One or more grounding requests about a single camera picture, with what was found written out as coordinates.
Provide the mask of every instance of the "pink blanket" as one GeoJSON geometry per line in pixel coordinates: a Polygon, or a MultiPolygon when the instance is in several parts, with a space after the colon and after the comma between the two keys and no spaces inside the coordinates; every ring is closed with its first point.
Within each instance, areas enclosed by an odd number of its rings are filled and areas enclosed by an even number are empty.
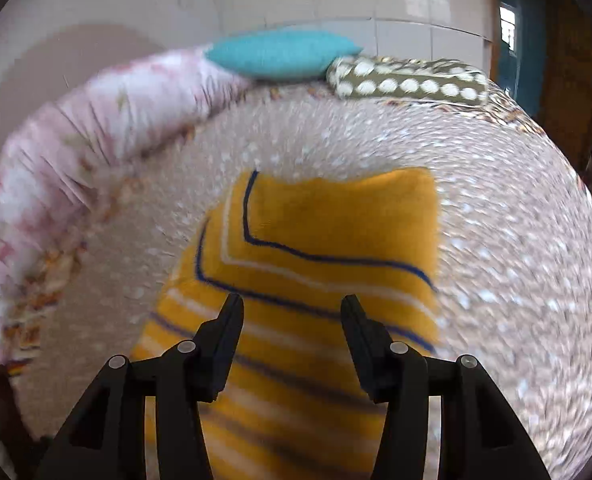
{"type": "Polygon", "coordinates": [[[84,229],[111,211],[131,162],[250,86],[204,50],[105,70],[43,105],[7,139],[0,155],[1,363],[31,358],[38,321],[27,318],[57,300],[84,250],[84,229]]]}

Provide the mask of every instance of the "white tiled wall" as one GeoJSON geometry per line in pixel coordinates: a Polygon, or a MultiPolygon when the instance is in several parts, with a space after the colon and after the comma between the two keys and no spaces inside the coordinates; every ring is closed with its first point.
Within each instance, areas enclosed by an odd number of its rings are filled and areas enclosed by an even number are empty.
{"type": "Polygon", "coordinates": [[[378,20],[376,31],[379,56],[402,59],[432,57],[432,37],[428,25],[378,20]]]}
{"type": "Polygon", "coordinates": [[[451,30],[432,27],[432,59],[451,57],[463,60],[470,65],[484,67],[483,38],[451,30]]]}
{"type": "Polygon", "coordinates": [[[490,77],[492,67],[492,48],[491,41],[483,40],[483,64],[480,67],[485,70],[487,77],[490,77]]]}
{"type": "Polygon", "coordinates": [[[215,0],[223,33],[257,28],[324,28],[367,54],[455,57],[489,72],[487,0],[215,0]]]}
{"type": "Polygon", "coordinates": [[[316,27],[351,38],[368,54],[456,57],[483,66],[484,1],[10,0],[0,13],[0,85],[33,46],[86,23],[121,25],[163,48],[259,28],[316,27]]]}

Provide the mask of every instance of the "rolled blanket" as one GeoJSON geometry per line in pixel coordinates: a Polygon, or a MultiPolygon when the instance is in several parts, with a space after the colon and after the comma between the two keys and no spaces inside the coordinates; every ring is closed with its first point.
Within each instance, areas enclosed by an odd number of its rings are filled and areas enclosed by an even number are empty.
{"type": "Polygon", "coordinates": [[[132,357],[191,338],[228,292],[243,295],[227,387],[202,417],[218,476],[367,478],[384,409],[359,386],[340,302],[357,294],[395,340],[431,354],[437,209],[422,168],[296,184],[253,171],[208,214],[132,357]]]}
{"type": "Polygon", "coordinates": [[[327,82],[345,98],[382,98],[481,107],[489,97],[485,73],[457,59],[339,57],[327,82]]]}
{"type": "Polygon", "coordinates": [[[176,50],[101,72],[48,103],[0,156],[0,362],[38,348],[41,312],[78,267],[84,234],[116,205],[131,164],[251,85],[176,50]]]}

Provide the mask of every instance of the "white stripe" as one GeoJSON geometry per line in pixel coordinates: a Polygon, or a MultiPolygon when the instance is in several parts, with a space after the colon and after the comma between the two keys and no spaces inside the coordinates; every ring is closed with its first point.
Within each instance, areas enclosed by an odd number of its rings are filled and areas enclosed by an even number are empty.
{"type": "Polygon", "coordinates": [[[405,305],[415,307],[416,309],[420,310],[423,314],[425,314],[427,317],[429,317],[429,319],[431,319],[433,322],[436,322],[434,313],[431,310],[429,310],[429,308],[427,308],[422,301],[412,296],[411,294],[395,290],[394,288],[389,288],[386,286],[367,285],[364,283],[322,283],[312,280],[306,276],[301,276],[300,274],[297,274],[292,270],[283,269],[282,267],[276,267],[271,264],[261,264],[258,262],[235,260],[231,258],[228,253],[228,237],[230,232],[230,209],[232,194],[233,188],[227,195],[227,200],[225,202],[225,207],[223,208],[222,215],[222,234],[220,236],[220,259],[223,261],[223,263],[227,265],[249,267],[250,269],[257,269],[265,272],[271,272],[273,274],[278,274],[284,278],[294,280],[295,282],[298,282],[310,288],[317,288],[318,290],[322,290],[323,292],[340,292],[341,294],[369,294],[371,296],[377,296],[379,298],[385,298],[387,300],[399,301],[401,303],[404,303],[405,305]]]}
{"type": "Polygon", "coordinates": [[[271,471],[220,441],[215,435],[206,432],[205,437],[205,444],[209,454],[214,453],[223,462],[228,463],[233,468],[239,469],[246,476],[259,480],[279,480],[278,476],[275,476],[271,471]]]}
{"type": "MultiPolygon", "coordinates": [[[[192,311],[205,319],[211,319],[215,317],[217,312],[204,306],[191,298],[186,298],[177,288],[172,288],[167,292],[167,295],[174,300],[176,303],[184,306],[187,310],[192,311]]],[[[316,357],[321,355],[329,358],[330,360],[337,361],[342,364],[351,364],[352,358],[346,349],[340,350],[331,346],[321,345],[318,343],[306,341],[297,336],[287,334],[284,332],[278,332],[264,326],[250,323],[249,321],[243,324],[244,332],[249,335],[255,336],[259,339],[268,341],[269,343],[288,348],[297,352],[310,354],[316,357]]]]}
{"type": "Polygon", "coordinates": [[[152,336],[145,334],[140,336],[140,339],[136,344],[141,348],[144,348],[147,352],[149,352],[152,355],[152,357],[161,356],[167,351],[167,348],[161,345],[152,336]]]}
{"type": "Polygon", "coordinates": [[[183,261],[181,259],[178,261],[178,263],[176,263],[176,265],[172,269],[172,273],[169,276],[169,280],[172,282],[175,282],[178,278],[180,278],[180,271],[182,270],[182,268],[183,268],[183,261]]]}
{"type": "Polygon", "coordinates": [[[378,440],[360,437],[351,438],[345,433],[332,428],[326,428],[318,424],[309,424],[300,414],[292,412],[279,404],[261,399],[250,393],[250,391],[237,386],[228,385],[222,395],[258,416],[277,420],[286,426],[307,433],[318,440],[323,440],[327,445],[360,449],[361,451],[373,453],[378,451],[380,444],[378,440]]]}

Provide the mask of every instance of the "metal screw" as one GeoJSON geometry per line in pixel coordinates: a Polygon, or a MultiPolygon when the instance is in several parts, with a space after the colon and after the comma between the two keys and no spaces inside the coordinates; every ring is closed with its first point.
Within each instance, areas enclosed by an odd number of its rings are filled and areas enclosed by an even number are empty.
{"type": "Polygon", "coordinates": [[[123,366],[126,362],[127,360],[122,355],[115,355],[109,359],[109,367],[118,370],[118,368],[123,366]]]}
{"type": "Polygon", "coordinates": [[[409,346],[407,346],[405,343],[403,343],[402,341],[394,341],[391,345],[390,345],[390,350],[394,353],[394,354],[406,354],[407,351],[409,350],[409,346]]]}
{"type": "Polygon", "coordinates": [[[181,354],[189,354],[190,352],[196,350],[196,343],[189,339],[187,341],[181,341],[178,343],[176,350],[178,350],[181,354]]]}
{"type": "Polygon", "coordinates": [[[478,361],[476,361],[476,358],[473,355],[464,355],[460,358],[460,363],[465,368],[476,368],[478,365],[478,361]]]}

